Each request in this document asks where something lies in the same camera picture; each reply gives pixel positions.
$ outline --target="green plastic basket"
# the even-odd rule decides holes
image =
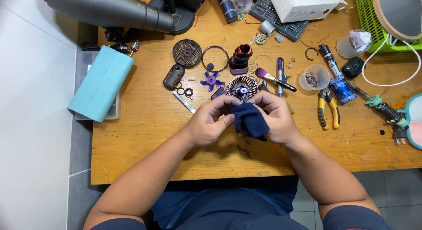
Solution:
[[[383,28],[379,22],[375,10],[373,8],[372,0],[356,0],[357,12],[359,13],[360,24],[362,29],[371,33],[372,46],[367,53],[375,52],[381,44],[384,42],[388,32]],[[415,50],[422,49],[422,38],[408,42],[413,46]],[[401,41],[397,41],[393,46],[389,45],[389,41],[383,45],[378,51],[380,52],[399,52],[399,51],[411,51],[409,46],[405,45]]]

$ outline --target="makeup brush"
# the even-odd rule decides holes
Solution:
[[[288,90],[292,91],[292,92],[296,92],[298,89],[293,87],[292,85],[281,81],[280,79],[272,76],[271,74],[267,73],[267,71],[261,69],[261,68],[257,68],[255,71],[256,76],[261,77],[261,78],[266,78],[271,82],[280,84],[280,86],[283,86],[285,88],[287,88]]]

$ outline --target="hand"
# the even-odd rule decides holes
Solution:
[[[234,124],[235,116],[230,109],[242,104],[239,99],[227,95],[203,103],[192,118],[180,130],[189,137],[193,146],[208,146],[214,143],[228,127]]]
[[[289,146],[304,137],[290,113],[287,101],[269,92],[260,91],[249,99],[261,111],[270,127],[266,138],[277,144]]]

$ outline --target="plastic cup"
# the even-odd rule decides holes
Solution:
[[[312,87],[306,81],[305,75],[309,75],[307,73],[312,72],[315,77],[318,79],[318,84],[315,87]],[[309,66],[299,77],[299,84],[300,86],[308,91],[312,90],[322,90],[328,86],[330,83],[330,73],[329,71],[322,65],[314,64]]]
[[[364,33],[365,30],[355,29],[353,30],[353,32]],[[360,51],[360,52],[356,51],[356,49],[353,47],[353,44],[349,36],[350,36],[350,33],[340,38],[336,45],[337,54],[339,54],[341,57],[345,59],[351,59],[353,57],[356,57],[359,54],[369,50],[372,46],[372,41],[371,41],[363,51]]]

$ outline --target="black rubber ring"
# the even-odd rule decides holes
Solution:
[[[181,95],[181,96],[182,96],[182,95],[184,94],[184,88],[183,88],[183,87],[179,87],[179,88],[177,88],[177,94],[179,94],[179,95]]]
[[[189,98],[189,97],[191,97],[193,95],[193,89],[192,88],[190,88],[190,87],[188,87],[188,88],[186,88],[185,89],[185,96],[187,97],[187,98]]]
[[[224,52],[224,53],[226,54],[226,56],[227,56],[227,64],[226,64],[226,66],[224,66],[224,68],[222,68],[222,69],[220,69],[220,70],[218,70],[218,71],[209,70],[209,69],[207,68],[207,66],[205,66],[205,64],[204,64],[204,54],[205,54],[205,52],[207,52],[207,50],[209,50],[209,49],[211,49],[211,48],[219,48],[219,49],[223,50],[223,52]],[[205,68],[206,70],[208,70],[208,71],[210,71],[210,72],[221,72],[221,71],[225,70],[225,69],[227,68],[227,66],[229,66],[229,54],[227,54],[227,51],[226,51],[223,47],[218,46],[218,45],[211,45],[211,46],[209,46],[208,48],[206,48],[206,49],[204,50],[204,52],[202,53],[201,62],[202,62],[202,66],[204,66],[204,68]]]
[[[308,57],[308,50],[314,50],[314,51],[316,51],[317,53],[317,55],[316,56],[318,56],[319,55],[319,52],[318,52],[318,50],[317,49],[315,49],[314,47],[309,47],[308,49],[306,49],[305,50],[305,57],[308,59],[308,60],[311,60],[311,61],[313,61],[314,59],[311,59],[311,58],[309,58]]]

